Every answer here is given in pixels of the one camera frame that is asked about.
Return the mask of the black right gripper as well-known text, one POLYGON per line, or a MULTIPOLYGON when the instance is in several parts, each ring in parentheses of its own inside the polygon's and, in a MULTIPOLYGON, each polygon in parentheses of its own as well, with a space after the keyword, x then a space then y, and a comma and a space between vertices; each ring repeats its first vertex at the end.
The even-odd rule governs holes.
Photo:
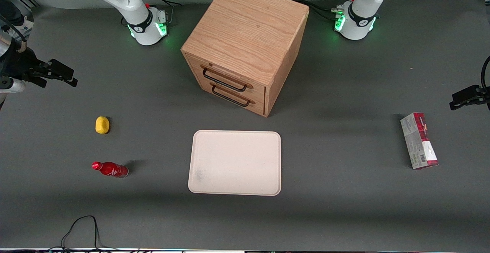
POLYGON ((9 50, 1 57, 0 75, 23 80, 33 83, 41 88, 45 88, 47 80, 43 77, 48 75, 52 79, 57 79, 67 83, 72 87, 77 87, 78 80, 74 78, 75 71, 64 63, 51 59, 48 61, 48 70, 44 67, 44 62, 37 59, 31 49, 22 53, 16 50, 9 50))

